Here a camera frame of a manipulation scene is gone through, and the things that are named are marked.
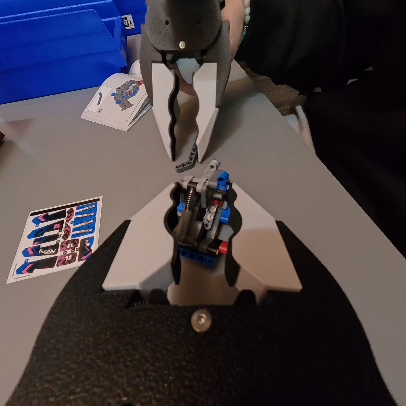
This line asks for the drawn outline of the dark grey angled lego beam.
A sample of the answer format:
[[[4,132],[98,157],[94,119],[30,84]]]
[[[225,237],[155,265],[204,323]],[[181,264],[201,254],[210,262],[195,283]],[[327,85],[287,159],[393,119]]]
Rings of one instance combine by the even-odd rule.
[[[192,169],[195,166],[197,158],[198,158],[197,146],[196,146],[196,142],[194,142],[188,159],[186,161],[184,161],[183,163],[175,166],[176,173],[180,174],[182,172]]]

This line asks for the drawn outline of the person's right forearm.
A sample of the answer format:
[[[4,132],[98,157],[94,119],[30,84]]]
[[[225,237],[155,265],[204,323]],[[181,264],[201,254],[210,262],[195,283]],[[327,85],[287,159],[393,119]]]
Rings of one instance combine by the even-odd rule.
[[[378,70],[405,1],[256,0],[236,60],[302,94]]]

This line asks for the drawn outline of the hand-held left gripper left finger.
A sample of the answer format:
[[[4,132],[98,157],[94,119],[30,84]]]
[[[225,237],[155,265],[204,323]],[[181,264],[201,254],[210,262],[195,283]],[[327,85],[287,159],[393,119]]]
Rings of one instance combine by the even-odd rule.
[[[130,218],[128,229],[103,282],[106,291],[135,289],[166,291],[173,283],[170,261],[174,240],[164,216],[173,201],[171,183]]]

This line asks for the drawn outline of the blue pink sticker sheet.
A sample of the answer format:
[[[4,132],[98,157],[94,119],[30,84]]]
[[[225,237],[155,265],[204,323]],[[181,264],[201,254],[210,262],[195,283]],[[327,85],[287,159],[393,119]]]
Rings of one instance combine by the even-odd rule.
[[[31,211],[7,284],[78,267],[99,245],[103,197]]]

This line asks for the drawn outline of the open lego instruction booklet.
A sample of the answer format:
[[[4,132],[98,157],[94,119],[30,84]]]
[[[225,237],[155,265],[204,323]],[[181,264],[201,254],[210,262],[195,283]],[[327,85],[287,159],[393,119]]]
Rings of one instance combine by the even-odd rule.
[[[103,82],[81,118],[127,132],[150,109],[136,60],[129,74],[115,73]]]

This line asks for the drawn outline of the grey blue lego chassis assembly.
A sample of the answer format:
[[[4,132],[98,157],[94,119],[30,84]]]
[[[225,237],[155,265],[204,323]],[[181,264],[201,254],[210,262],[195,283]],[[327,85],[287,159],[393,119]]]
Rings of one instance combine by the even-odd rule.
[[[221,224],[230,216],[229,174],[211,160],[201,177],[192,175],[181,180],[178,224],[173,229],[180,257],[205,266],[213,266],[219,255],[225,255],[228,240],[218,237]]]

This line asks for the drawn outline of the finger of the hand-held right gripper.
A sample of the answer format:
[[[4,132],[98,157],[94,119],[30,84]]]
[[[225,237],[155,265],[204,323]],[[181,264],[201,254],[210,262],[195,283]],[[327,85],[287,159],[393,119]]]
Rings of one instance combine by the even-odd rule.
[[[163,63],[153,63],[152,68],[152,109],[167,154],[175,160],[175,99],[179,92],[179,80],[173,69]]]
[[[202,162],[218,115],[216,107],[217,63],[204,63],[193,75],[193,89],[199,102],[196,116],[198,162]]]

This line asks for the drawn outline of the blue storage bin white tag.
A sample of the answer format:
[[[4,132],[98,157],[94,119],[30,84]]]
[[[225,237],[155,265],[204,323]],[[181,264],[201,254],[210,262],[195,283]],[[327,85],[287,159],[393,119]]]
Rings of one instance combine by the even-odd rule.
[[[121,16],[126,35],[139,34],[145,22],[143,0],[2,0],[1,22],[61,15],[93,9],[100,19]]]

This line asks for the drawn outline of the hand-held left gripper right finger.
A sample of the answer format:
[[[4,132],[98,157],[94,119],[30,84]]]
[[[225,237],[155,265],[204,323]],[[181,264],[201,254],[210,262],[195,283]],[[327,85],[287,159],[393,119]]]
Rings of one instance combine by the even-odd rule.
[[[239,291],[299,292],[302,284],[293,266],[275,219],[236,183],[229,191],[236,199],[230,204],[229,226],[241,226],[231,236],[225,260],[229,285]]]

